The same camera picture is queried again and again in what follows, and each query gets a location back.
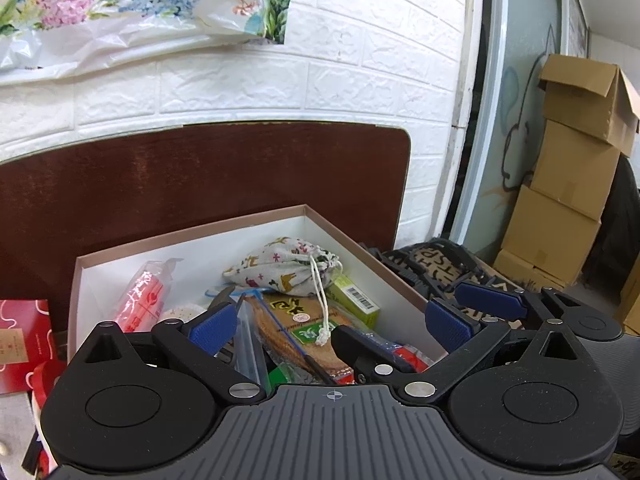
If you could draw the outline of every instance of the gray ribbed surface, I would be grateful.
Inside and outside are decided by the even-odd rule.
[[[233,408],[198,450],[162,469],[122,480],[524,480],[473,455],[437,410],[409,408],[386,386],[281,386],[273,399]],[[108,480],[69,467],[52,480]],[[604,466],[553,476],[615,480]]]
[[[620,397],[625,410],[623,435],[640,428],[640,337],[624,334],[615,341],[578,338]]]

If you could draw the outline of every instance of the brown wooden headboard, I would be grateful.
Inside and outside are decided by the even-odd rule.
[[[188,126],[0,165],[0,298],[44,298],[66,329],[77,256],[302,203],[358,242],[393,246],[410,141],[371,124]]]

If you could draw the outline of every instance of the white box with brown rim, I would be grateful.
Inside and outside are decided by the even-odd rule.
[[[170,308],[199,300],[208,288],[224,283],[223,270],[281,236],[302,238],[337,254],[345,274],[380,307],[376,331],[381,336],[415,346],[434,361],[444,355],[425,326],[426,300],[326,219],[301,205],[80,256],[69,308],[68,358],[98,322],[113,317],[118,298],[145,262],[182,258],[165,301],[165,307]]]

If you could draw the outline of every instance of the brown insole package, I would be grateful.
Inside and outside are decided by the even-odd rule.
[[[316,345],[318,330],[322,325],[322,306],[316,298],[298,298],[285,294],[265,294],[266,308],[278,319],[290,336],[310,355],[327,373],[338,377],[351,372],[351,369],[334,353],[331,341],[324,346]],[[273,351],[291,363],[312,372],[300,352],[282,333],[278,324],[262,305],[259,299],[247,298],[254,310],[256,325],[264,342]],[[353,323],[334,306],[329,305],[329,323],[333,326]]]

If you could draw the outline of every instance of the barcode label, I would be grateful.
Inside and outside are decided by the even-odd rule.
[[[348,296],[351,296],[355,301],[357,301],[360,304],[361,309],[364,310],[365,312],[369,312],[371,310],[376,309],[376,306],[373,303],[371,303],[369,298],[367,298],[364,295],[364,293],[361,290],[357,289],[356,287],[348,286],[344,288],[342,291]]]

